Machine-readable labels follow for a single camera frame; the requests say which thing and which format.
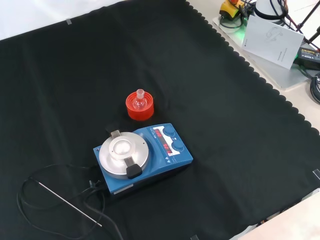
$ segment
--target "table surface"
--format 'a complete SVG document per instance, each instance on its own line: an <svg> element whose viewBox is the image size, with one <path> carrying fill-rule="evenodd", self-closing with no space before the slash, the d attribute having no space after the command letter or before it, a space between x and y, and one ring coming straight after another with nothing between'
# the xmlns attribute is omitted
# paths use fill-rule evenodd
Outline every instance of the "table surface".
<svg viewBox="0 0 320 240"><path fill-rule="evenodd" d="M284 211L239 240L320 240L320 193Z"/></svg>
<svg viewBox="0 0 320 240"><path fill-rule="evenodd" d="M189 2L196 10L202 13L202 15L210 24L212 24L212 19L219 15L219 10L224 0L189 0ZM293 107L299 110L299 113L305 117L306 121L311 123L313 128L320 130L320 105L313 100L310 94L309 80L289 90L280 89L272 82L272 80L268 78L268 76L259 70L259 67L256 65L256 63L252 62L246 57L244 51L237 44L235 44L218 26L213 24L213 28L215 28L217 32L226 39L229 45L233 47L235 51L240 54L240 56L244 57L245 60L250 63L250 66L254 68L255 72L259 73L260 76L265 78L274 89L277 89L281 95L285 96L287 101L291 102Z"/></svg>

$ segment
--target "black fabric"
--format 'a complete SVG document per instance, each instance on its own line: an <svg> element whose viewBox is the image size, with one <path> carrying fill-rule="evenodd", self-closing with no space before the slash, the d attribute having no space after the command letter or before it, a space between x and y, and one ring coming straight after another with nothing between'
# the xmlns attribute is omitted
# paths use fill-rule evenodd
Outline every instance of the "black fabric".
<svg viewBox="0 0 320 240"><path fill-rule="evenodd" d="M0 77L0 239L59 239L22 219L16 193L46 165L96 164L93 148L114 125L172 123L194 158L174 176L107 198L105 213L126 240L227 240L319 186L319 132L183 0L121 2L3 40ZM145 122L126 112L139 88L155 102ZM102 175L56 167L36 178L68 198ZM42 206L57 201L35 184L25 194ZM72 202L83 209L81 201ZM27 214L74 237L92 224L68 206ZM102 224L109 231L88 239L117 239Z"/></svg>

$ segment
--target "digital display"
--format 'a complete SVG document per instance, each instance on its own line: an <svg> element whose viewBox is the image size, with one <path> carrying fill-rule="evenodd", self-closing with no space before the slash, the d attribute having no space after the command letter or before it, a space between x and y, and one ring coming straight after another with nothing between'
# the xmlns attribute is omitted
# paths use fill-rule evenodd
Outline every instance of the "digital display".
<svg viewBox="0 0 320 240"><path fill-rule="evenodd" d="M164 150L166 151L167 154L172 154L172 151L170 149L170 147L168 146L168 143L166 142L164 136L161 134L159 129L155 129L155 134L158 137L160 143L162 144Z"/></svg>

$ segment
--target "instruction booklet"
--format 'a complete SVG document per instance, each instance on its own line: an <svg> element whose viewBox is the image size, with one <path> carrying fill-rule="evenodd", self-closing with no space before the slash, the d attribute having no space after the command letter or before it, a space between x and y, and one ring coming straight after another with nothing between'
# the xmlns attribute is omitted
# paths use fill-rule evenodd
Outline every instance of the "instruction booklet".
<svg viewBox="0 0 320 240"><path fill-rule="evenodd" d="M304 35L251 15L242 49L290 69Z"/></svg>

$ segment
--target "label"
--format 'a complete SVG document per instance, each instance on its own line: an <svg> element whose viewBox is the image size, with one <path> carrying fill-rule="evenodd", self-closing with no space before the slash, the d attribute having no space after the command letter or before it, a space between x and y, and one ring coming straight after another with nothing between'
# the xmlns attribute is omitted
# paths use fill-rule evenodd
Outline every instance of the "label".
<svg viewBox="0 0 320 240"><path fill-rule="evenodd" d="M133 184L131 184L131 185L129 185L129 186L125 186L124 188L121 188L120 190L115 191L113 194L118 194L118 193L120 193L120 192L122 192L122 191L124 191L124 190L127 190L127 189L129 189L129 188L131 188L131 187L133 187L133 186L134 186Z"/></svg>
<svg viewBox="0 0 320 240"><path fill-rule="evenodd" d="M174 142L171 137L164 134L164 126L156 126L153 128L155 135L157 136L162 148L168 154L168 156L174 156L180 154L179 151L176 151L172 148L172 143Z"/></svg>
<svg viewBox="0 0 320 240"><path fill-rule="evenodd" d="M320 52L313 51L312 49L301 49L301 56L307 59L320 61Z"/></svg>

